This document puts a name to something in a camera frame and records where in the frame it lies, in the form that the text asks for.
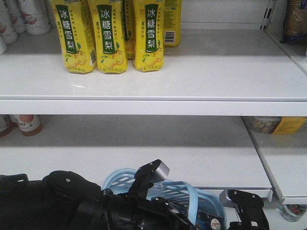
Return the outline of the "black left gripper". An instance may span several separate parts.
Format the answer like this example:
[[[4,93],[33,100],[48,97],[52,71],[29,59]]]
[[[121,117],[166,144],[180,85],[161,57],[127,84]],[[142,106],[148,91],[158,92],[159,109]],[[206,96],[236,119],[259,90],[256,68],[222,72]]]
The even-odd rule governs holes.
[[[105,211],[107,230],[193,230],[187,217],[175,213],[162,198],[153,201],[114,195]]]

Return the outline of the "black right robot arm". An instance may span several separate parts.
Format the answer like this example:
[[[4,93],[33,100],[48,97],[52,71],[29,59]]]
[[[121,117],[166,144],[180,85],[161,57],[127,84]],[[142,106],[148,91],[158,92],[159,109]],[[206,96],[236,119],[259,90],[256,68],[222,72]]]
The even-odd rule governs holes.
[[[243,226],[242,222],[233,221],[233,222],[230,222],[230,226],[228,230],[267,230],[267,228],[263,228],[259,226],[246,227],[246,226]]]

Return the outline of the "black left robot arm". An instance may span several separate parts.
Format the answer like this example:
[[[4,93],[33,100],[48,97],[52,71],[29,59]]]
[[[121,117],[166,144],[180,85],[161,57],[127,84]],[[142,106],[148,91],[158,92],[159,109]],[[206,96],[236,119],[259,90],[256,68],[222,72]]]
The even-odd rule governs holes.
[[[26,174],[0,177],[0,227],[3,230],[193,230],[161,197],[137,192],[114,194],[70,171],[42,180]]]

